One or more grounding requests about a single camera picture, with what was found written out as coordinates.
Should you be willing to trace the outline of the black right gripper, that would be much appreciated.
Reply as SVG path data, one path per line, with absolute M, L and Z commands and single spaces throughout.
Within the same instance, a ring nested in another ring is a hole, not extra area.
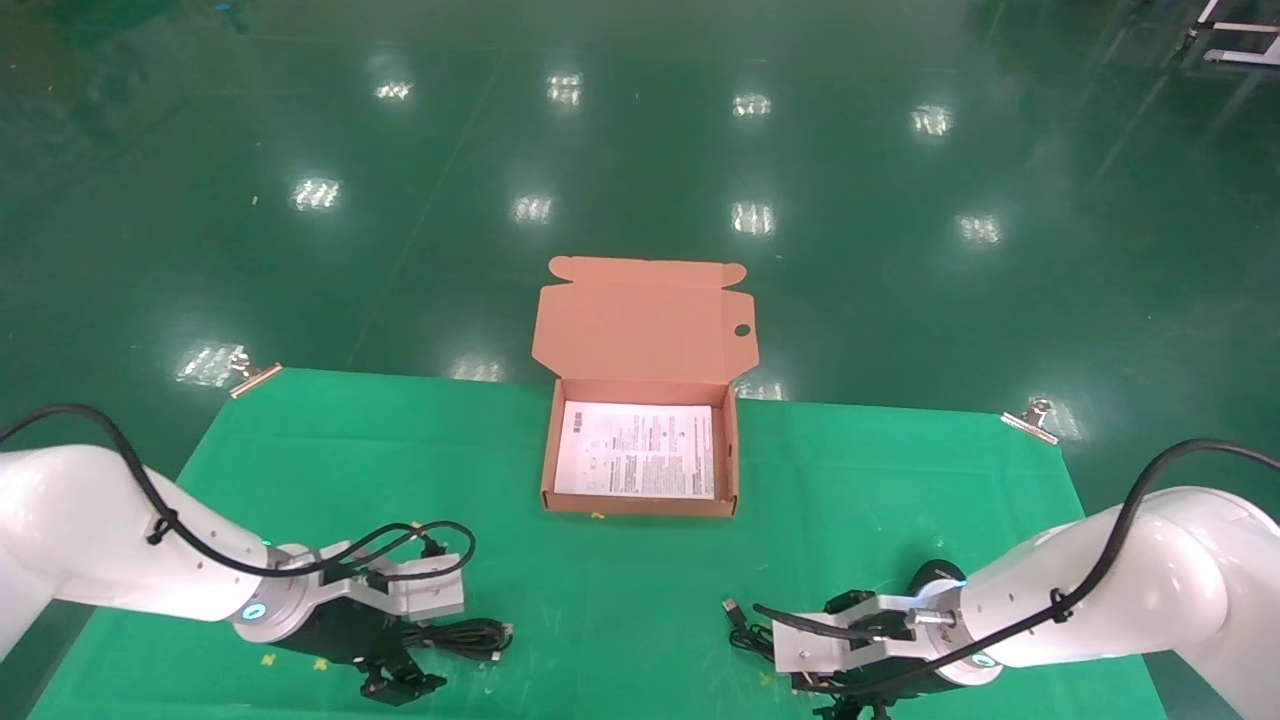
M 895 701 L 995 682 L 1001 665 L 983 651 L 923 670 L 972 642 L 959 600 L 957 588 L 850 591 L 800 614 L 790 625 L 794 689 L 852 701 L 815 708 L 820 720 L 890 720 Z

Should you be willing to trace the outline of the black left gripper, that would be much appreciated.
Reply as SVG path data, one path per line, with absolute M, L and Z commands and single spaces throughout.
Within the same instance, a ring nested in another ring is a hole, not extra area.
M 411 629 L 413 625 L 397 615 L 338 598 L 316 605 L 285 638 L 285 650 L 356 667 L 366 676 L 360 687 L 365 700 L 399 707 L 448 682 L 424 673 L 413 661 L 404 644 Z

